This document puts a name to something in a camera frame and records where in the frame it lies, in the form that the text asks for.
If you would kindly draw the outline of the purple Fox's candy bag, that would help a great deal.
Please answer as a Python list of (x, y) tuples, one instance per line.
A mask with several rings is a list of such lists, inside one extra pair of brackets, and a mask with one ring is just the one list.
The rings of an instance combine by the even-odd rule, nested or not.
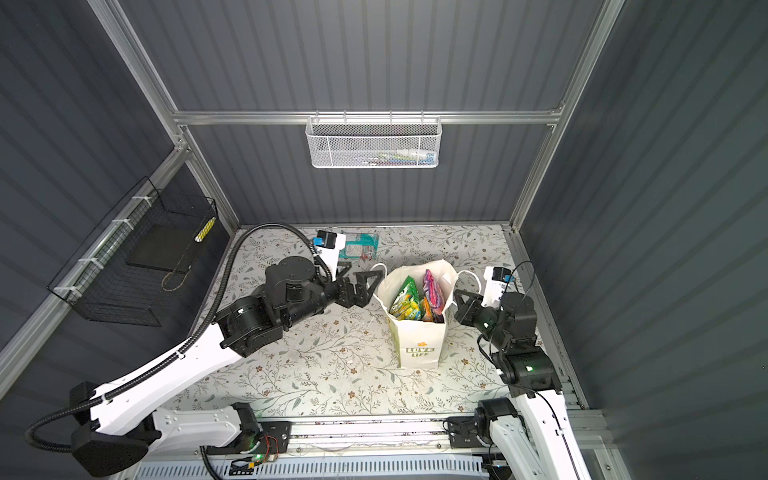
[(430, 306), (432, 315), (434, 317), (442, 315), (446, 302), (437, 278), (429, 269), (425, 271), (423, 292), (424, 298)]

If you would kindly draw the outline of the white illustrated paper bag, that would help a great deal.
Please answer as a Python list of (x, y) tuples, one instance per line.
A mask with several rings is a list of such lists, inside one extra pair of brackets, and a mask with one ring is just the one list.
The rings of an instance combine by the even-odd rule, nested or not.
[(456, 304), (460, 271), (446, 260), (382, 271), (374, 299), (385, 312), (393, 335), (398, 367), (435, 369)]

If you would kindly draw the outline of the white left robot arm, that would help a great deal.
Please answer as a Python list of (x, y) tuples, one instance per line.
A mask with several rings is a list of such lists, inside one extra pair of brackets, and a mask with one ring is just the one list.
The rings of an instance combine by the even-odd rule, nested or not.
[(200, 447), (263, 454), (279, 447), (243, 402), (202, 412), (164, 403), (206, 375), (281, 340), (296, 323), (332, 305), (365, 307), (385, 274), (344, 271), (324, 283), (311, 262), (290, 257), (268, 267), (266, 281), (215, 313), (199, 332), (163, 356), (111, 383), (71, 392), (78, 428), (71, 454), (92, 476), (117, 474), (150, 453)]

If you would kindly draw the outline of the lime Fox's candy bag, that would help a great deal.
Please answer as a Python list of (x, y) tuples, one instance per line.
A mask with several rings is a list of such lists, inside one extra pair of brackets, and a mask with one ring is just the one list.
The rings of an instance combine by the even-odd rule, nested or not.
[(407, 276), (388, 313), (397, 320), (420, 321), (420, 301), (421, 295), (415, 280), (411, 276)]

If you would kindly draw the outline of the teal candy bag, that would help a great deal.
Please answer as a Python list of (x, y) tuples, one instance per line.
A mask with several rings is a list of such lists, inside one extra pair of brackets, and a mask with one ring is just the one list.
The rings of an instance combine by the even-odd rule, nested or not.
[(348, 233), (346, 243), (340, 252), (344, 260), (375, 260), (379, 246), (379, 235), (376, 233)]

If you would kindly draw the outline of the large orange candy bag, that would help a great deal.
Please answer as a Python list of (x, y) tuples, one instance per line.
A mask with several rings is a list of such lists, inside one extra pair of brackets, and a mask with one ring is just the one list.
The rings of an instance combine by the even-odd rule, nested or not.
[(429, 300), (426, 297), (421, 299), (421, 301), (419, 303), (419, 308), (420, 308), (420, 312), (421, 312), (420, 319), (423, 322), (433, 322), (434, 321), (434, 314), (433, 314), (433, 311), (432, 311), (432, 307), (431, 307), (431, 304), (430, 304)]

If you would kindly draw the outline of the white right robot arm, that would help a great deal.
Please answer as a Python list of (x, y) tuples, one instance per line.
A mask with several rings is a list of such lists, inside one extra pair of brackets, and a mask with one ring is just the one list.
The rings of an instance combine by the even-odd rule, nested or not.
[(568, 418), (555, 366), (537, 345), (533, 300), (505, 292), (496, 307), (483, 296), (454, 292), (456, 320), (489, 343), (484, 356), (495, 367), (507, 396), (483, 400), (475, 409), (477, 436), (496, 446), (514, 479), (591, 477)]

